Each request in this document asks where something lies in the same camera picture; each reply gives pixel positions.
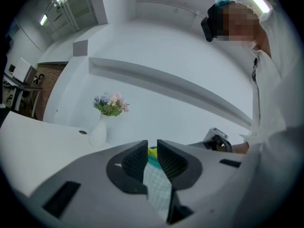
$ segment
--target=brick wall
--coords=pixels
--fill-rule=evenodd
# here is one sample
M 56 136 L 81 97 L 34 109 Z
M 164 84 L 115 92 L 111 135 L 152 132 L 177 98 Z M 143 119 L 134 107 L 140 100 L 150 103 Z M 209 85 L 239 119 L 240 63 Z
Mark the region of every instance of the brick wall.
M 54 85 L 65 66 L 66 65 L 40 64 L 37 67 L 36 76 L 44 74 L 44 79 L 41 84 L 43 90 L 41 91 L 41 96 L 39 97 L 40 100 L 37 102 L 37 108 L 35 111 L 38 120 L 42 121 L 49 96 L 51 95 Z

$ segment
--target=white vase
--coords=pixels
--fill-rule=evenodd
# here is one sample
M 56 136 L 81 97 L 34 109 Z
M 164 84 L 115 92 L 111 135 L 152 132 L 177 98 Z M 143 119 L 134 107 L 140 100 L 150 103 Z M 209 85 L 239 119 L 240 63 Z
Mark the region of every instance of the white vase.
M 109 116 L 100 114 L 96 127 L 90 132 L 89 143 L 93 147 L 102 148 L 106 141 L 106 122 Z

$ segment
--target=white uniform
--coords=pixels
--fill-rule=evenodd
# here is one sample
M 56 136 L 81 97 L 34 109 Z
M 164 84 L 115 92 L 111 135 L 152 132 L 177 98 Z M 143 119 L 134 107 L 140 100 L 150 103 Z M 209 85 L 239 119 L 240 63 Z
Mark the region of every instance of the white uniform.
M 253 119 L 251 133 L 245 138 L 249 146 L 265 142 L 288 126 L 304 123 L 304 59 L 300 37 L 279 8 L 264 13 L 260 25 L 267 34 L 271 58 L 262 50 L 255 51 L 258 61 L 256 82 L 252 80 Z

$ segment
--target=yellow cloth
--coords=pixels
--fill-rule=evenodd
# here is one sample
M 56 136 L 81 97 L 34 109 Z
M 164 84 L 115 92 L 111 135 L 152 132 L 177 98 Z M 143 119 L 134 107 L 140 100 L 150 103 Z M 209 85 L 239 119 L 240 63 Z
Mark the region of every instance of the yellow cloth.
M 155 149 L 148 149 L 148 154 L 153 155 L 154 157 L 157 158 L 157 148 Z

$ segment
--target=white counter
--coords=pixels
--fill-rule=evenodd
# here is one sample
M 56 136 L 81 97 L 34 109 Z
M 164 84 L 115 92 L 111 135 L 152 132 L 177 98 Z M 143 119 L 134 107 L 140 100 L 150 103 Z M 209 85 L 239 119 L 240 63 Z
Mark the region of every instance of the white counter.
M 11 186 L 29 196 L 43 181 L 92 147 L 79 129 L 37 121 L 10 112 L 0 128 L 0 163 Z

